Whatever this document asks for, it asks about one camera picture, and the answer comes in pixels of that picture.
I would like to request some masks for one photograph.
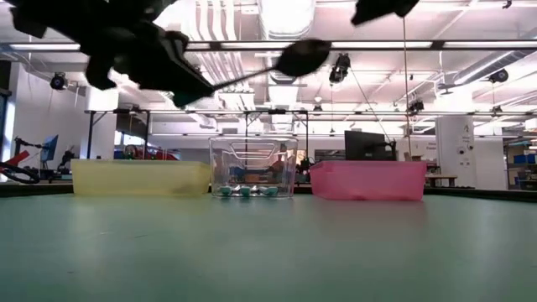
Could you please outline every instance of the pink bin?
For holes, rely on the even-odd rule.
[[[421,200],[427,163],[325,161],[310,168],[313,194],[328,200]]]

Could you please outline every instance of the computer screen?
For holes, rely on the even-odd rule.
[[[58,144],[58,135],[47,137],[43,141],[43,149],[41,150],[41,162],[46,163],[47,161],[54,159],[54,154],[56,153],[56,145]]]
[[[394,160],[383,134],[345,131],[346,160]]]

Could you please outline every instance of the clear plastic bin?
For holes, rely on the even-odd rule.
[[[209,190],[211,167],[198,162],[74,159],[77,195],[195,196]]]
[[[328,200],[421,200],[425,162],[325,161],[310,168],[314,195]]]
[[[295,138],[211,138],[214,196],[290,197],[295,186]]]

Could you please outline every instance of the cable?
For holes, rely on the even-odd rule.
[[[330,85],[330,133],[334,133],[334,91],[332,90],[332,85]]]
[[[30,60],[28,60],[24,55],[21,55],[20,53],[14,53],[14,54],[16,54],[20,59],[23,59],[24,62],[26,62],[26,64],[28,64],[28,66],[30,67],[31,71],[33,71],[33,72],[35,72],[35,73],[37,73],[37,74],[42,75],[42,76],[43,76],[44,78],[46,78],[47,80],[52,79],[52,77],[50,77],[50,75],[47,75],[47,74],[45,74],[45,73],[43,73],[43,72],[41,72],[41,71],[35,69],[34,65],[33,65],[33,64],[30,62]],[[46,65],[41,59],[38,58],[38,60],[41,62],[41,64],[43,64],[43,66],[44,66],[45,68],[47,68],[47,65]]]
[[[371,106],[371,103],[369,102],[368,100],[368,96],[366,96],[366,93],[363,91],[362,89],[362,85],[360,85],[360,82],[358,81],[358,78],[356,78],[356,75],[354,74],[354,71],[351,71],[352,73],[352,77],[354,78],[354,81],[356,82],[356,84],[358,85],[358,88],[360,88],[360,92],[362,93],[363,95],[363,99],[366,101],[367,105],[369,106],[369,109],[371,109],[371,112],[373,113],[373,115],[375,116],[375,119],[377,120],[378,122],[378,125],[380,126],[380,128],[383,130],[383,133],[384,135],[386,136],[386,138],[388,139],[388,141],[392,141],[391,137],[388,135],[388,133],[386,132],[386,129],[384,129],[384,126],[383,124],[380,122],[380,119],[378,119],[378,116],[377,116],[377,113],[375,112],[375,110],[373,109],[373,106]]]
[[[35,174],[35,173],[32,173],[26,169],[23,169],[23,168],[19,168],[18,166],[15,166],[15,165],[12,165],[12,164],[7,164],[7,163],[4,163],[4,162],[0,162],[0,168],[3,168],[2,170],[0,170],[0,173],[1,174],[4,174],[7,178],[13,180],[13,181],[17,181],[21,184],[25,184],[25,185],[35,185],[35,184],[38,184],[41,179],[39,178],[39,175]],[[25,174],[27,175],[30,179],[29,180],[26,180],[26,179],[21,179],[19,177],[16,176],[16,174]]]
[[[38,153],[36,153],[36,154],[34,154],[34,155],[28,157],[27,159],[24,159],[24,160],[20,161],[18,164],[22,164],[22,163],[25,163],[25,162],[27,162],[27,161],[29,161],[29,160],[31,160],[31,159],[35,159],[35,157],[38,156],[38,155],[40,155],[40,154],[41,154],[41,151],[39,151]]]
[[[405,89],[405,95],[406,95],[406,136],[409,140],[409,156],[412,159],[412,148],[410,147],[411,140],[410,140],[410,117],[408,114],[408,110],[410,107],[410,99],[409,99],[409,62],[407,57],[407,49],[406,49],[406,17],[403,18],[403,51],[404,51],[404,89]]]

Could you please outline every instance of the table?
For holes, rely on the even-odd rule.
[[[537,180],[519,180],[521,190],[537,190]]]
[[[535,301],[537,205],[0,199],[1,301]]]
[[[442,174],[428,174],[425,176],[425,178],[427,180],[430,180],[430,186],[433,188],[436,187],[437,180],[448,180],[449,186],[454,187],[457,176],[456,175],[442,175]]]

